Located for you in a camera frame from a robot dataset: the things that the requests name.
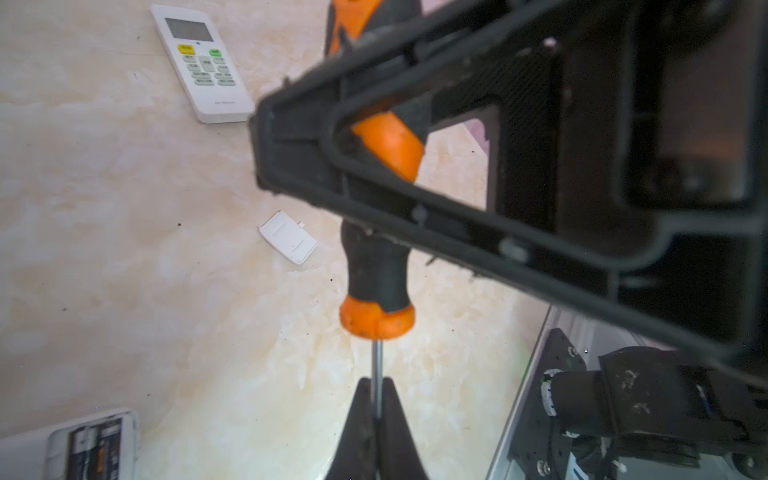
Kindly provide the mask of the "white battery cover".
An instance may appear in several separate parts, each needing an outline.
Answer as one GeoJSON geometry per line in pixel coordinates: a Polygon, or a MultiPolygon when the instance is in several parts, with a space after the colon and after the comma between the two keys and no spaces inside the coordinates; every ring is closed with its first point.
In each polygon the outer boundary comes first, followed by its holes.
{"type": "Polygon", "coordinates": [[[276,212],[259,227],[264,240],[295,265],[302,265],[316,249],[318,242],[283,211],[276,212]]]}

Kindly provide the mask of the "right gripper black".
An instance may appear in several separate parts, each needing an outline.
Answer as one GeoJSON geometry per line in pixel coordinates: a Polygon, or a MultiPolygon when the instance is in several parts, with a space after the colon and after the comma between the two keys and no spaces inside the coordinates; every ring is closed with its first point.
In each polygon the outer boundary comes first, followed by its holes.
{"type": "Polygon", "coordinates": [[[611,1],[563,47],[556,233],[579,306],[767,368],[767,5],[611,1]]]}

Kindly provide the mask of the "red white remote control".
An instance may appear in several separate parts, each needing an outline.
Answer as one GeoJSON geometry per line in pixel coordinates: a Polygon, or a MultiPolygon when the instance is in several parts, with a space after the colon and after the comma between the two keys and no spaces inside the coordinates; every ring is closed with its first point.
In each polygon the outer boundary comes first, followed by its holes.
{"type": "Polygon", "coordinates": [[[134,479],[139,418],[127,408],[1,440],[3,479],[134,479]]]}

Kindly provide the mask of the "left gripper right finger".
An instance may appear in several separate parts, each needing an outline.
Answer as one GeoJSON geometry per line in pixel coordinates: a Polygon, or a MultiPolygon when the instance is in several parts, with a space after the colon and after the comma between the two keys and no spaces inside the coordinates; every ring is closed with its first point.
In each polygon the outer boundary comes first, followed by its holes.
{"type": "Polygon", "coordinates": [[[382,413],[377,424],[377,469],[383,480],[427,480],[394,381],[382,383],[382,413]]]}

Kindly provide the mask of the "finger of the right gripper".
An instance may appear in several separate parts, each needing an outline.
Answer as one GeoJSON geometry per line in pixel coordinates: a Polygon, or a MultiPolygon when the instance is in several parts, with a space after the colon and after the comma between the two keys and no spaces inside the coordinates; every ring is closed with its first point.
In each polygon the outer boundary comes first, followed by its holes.
{"type": "Polygon", "coordinates": [[[597,319],[554,228],[563,47],[611,1],[329,1],[320,62],[262,97],[257,185],[351,227],[347,307],[409,315],[410,249],[597,319]]]}

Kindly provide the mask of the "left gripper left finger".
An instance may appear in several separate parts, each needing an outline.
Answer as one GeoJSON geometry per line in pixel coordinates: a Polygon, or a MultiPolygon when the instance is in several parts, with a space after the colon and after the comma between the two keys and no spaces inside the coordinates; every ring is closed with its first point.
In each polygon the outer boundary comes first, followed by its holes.
{"type": "Polygon", "coordinates": [[[377,471],[377,435],[371,380],[358,381],[326,480],[372,480],[377,471]]]}

